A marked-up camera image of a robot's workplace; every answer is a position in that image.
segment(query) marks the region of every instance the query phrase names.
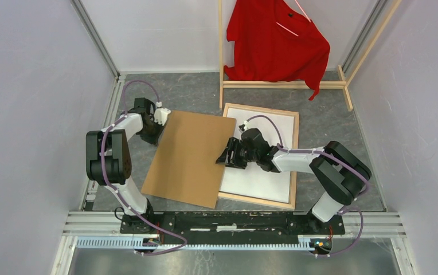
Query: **black mounting plate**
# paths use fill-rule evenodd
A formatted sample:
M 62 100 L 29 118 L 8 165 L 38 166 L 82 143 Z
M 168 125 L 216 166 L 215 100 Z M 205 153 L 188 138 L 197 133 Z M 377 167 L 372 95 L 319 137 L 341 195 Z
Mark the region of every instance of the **black mounting plate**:
M 297 212 L 155 212 L 155 224 L 184 236 L 191 245 L 233 244 L 297 244 L 298 235 L 345 234 L 342 217 L 335 215 L 326 223 L 310 213 Z M 142 228 L 123 217 L 122 234 L 143 234 Z M 182 240 L 165 234 L 165 244 L 180 244 Z

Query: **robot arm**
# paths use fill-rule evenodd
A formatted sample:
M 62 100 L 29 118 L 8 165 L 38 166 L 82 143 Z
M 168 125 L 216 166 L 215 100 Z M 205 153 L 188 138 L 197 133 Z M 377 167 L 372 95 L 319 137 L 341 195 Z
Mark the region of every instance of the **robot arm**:
M 109 182 L 117 188 L 129 205 L 133 205 L 140 214 L 152 212 L 148 200 L 140 193 L 131 177 L 131 155 L 128 148 L 128 140 L 135 134 L 153 145 L 163 131 L 170 110 L 156 108 L 150 100 L 145 98 L 135 99 L 133 109 L 129 110 L 126 118 L 116 125 L 103 140 L 104 132 L 91 131 L 86 134 L 86 173 L 90 180 L 95 180 L 101 186 L 110 190 L 118 201 L 115 190 L 106 185 L 100 160 L 101 143 L 105 142 L 105 166 Z M 125 205 L 124 212 L 134 215 Z
M 344 167 L 337 169 L 335 166 L 338 163 L 316 152 L 330 154 L 355 169 L 365 179 L 371 178 L 371 171 L 366 165 L 341 143 L 329 142 L 325 147 L 282 151 L 277 146 L 270 146 L 256 128 L 244 131 L 241 140 L 230 138 L 216 163 L 246 169 L 248 162 L 256 162 L 268 172 L 315 174 L 326 192 L 310 210 L 310 214 L 321 222 L 328 222 L 341 208 L 352 204 L 364 188 L 364 182 Z

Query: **metal floor plate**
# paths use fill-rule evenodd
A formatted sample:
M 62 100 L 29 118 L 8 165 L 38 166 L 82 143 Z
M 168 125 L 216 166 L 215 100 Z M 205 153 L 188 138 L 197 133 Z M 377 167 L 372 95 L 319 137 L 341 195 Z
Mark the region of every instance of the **metal floor plate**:
M 334 250 L 352 240 L 335 239 Z M 401 274 L 390 239 L 361 239 L 355 249 L 316 259 L 304 251 L 180 250 L 156 256 L 135 255 L 132 249 L 79 249 L 69 274 Z

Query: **shirt sleeve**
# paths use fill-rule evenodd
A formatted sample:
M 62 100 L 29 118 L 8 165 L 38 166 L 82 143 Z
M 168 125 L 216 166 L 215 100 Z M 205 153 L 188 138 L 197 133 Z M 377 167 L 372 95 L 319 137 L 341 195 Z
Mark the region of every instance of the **shirt sleeve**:
M 315 96 L 319 94 L 320 82 L 322 81 L 322 77 L 325 74 L 327 63 L 329 61 L 329 52 L 330 45 L 326 41 L 326 46 L 324 47 L 323 52 L 316 60 L 314 60 L 314 62 L 311 63 L 310 70 L 312 71 L 312 76 L 305 79 L 305 84 L 307 84 L 310 89 L 314 90 L 314 93 L 308 100 L 313 100 Z
M 244 5 L 243 0 L 237 0 L 234 6 L 233 14 L 231 15 L 231 19 L 229 20 L 228 29 L 226 31 L 226 39 L 228 41 L 237 41 L 239 35 L 241 33 L 241 17 L 243 15 L 243 9 L 241 8 Z

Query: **red t-shirt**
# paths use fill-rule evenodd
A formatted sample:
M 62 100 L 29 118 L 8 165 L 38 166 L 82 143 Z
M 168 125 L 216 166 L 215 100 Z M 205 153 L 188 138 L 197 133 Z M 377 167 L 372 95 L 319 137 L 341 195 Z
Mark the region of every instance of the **red t-shirt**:
M 330 45 L 313 21 L 283 0 L 237 0 L 226 37 L 235 41 L 234 67 L 224 66 L 230 80 L 300 79 L 314 90 L 310 100 L 319 93 Z

